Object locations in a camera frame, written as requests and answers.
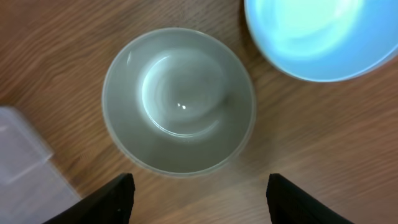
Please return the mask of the light blue bowl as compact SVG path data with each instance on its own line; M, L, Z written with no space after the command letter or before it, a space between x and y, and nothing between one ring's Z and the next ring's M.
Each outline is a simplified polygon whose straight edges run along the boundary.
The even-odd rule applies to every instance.
M244 0L252 39L292 77L339 82L397 56L397 0Z

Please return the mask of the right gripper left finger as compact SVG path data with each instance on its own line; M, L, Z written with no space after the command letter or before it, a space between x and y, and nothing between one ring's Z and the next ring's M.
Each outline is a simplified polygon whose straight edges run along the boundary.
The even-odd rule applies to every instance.
M122 173L44 224L127 224L134 205L134 192L133 175Z

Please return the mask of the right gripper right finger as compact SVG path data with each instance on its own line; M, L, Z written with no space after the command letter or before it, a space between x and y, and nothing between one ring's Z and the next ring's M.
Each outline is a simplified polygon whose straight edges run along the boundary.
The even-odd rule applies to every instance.
M278 173L266 190L272 224L353 224Z

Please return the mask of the grey bowl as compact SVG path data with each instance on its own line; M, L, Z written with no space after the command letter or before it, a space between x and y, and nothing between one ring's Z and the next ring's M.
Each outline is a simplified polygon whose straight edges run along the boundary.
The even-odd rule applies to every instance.
M101 95L113 142L141 167L176 177L210 173L247 145L256 121L239 57L197 30L136 37L111 62Z

